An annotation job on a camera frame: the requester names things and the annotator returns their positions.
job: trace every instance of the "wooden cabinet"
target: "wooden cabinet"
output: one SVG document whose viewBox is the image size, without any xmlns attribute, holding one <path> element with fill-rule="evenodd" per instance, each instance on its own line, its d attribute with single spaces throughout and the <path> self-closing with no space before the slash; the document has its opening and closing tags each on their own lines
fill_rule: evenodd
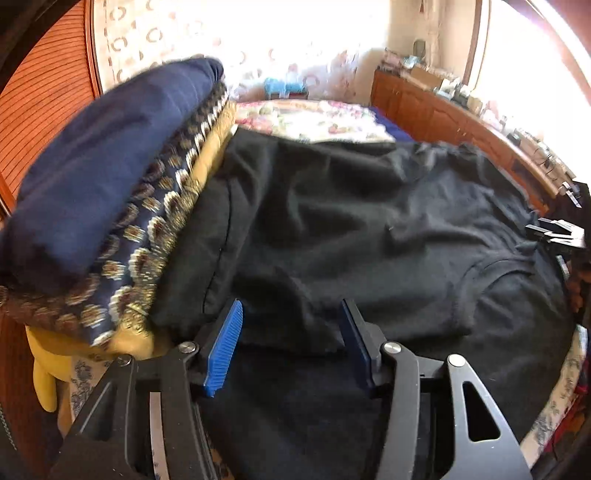
<svg viewBox="0 0 591 480">
<path fill-rule="evenodd" d="M 531 159 L 460 106 L 379 70 L 375 72 L 371 101 L 416 141 L 466 142 L 480 148 L 527 191 L 540 212 L 547 212 L 556 198 L 558 188 Z"/>
</svg>

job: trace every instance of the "metal pivot bolt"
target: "metal pivot bolt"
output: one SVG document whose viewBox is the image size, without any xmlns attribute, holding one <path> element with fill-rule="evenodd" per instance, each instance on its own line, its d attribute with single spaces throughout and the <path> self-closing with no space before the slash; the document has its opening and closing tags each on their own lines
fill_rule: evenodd
<svg viewBox="0 0 591 480">
<path fill-rule="evenodd" d="M 453 353 L 447 357 L 447 361 L 454 367 L 463 367 L 466 365 L 466 359 L 457 353 Z"/>
<path fill-rule="evenodd" d="M 132 356 L 128 355 L 127 353 L 125 355 L 119 355 L 117 357 L 117 365 L 119 365 L 120 367 L 125 367 L 127 365 L 129 365 L 132 361 Z"/>
<path fill-rule="evenodd" d="M 183 342 L 178 346 L 178 349 L 181 353 L 193 353 L 197 350 L 197 345 L 193 342 Z"/>
<path fill-rule="evenodd" d="M 386 342 L 383 346 L 384 352 L 395 354 L 400 353 L 402 351 L 402 346 L 396 342 Z"/>
</svg>

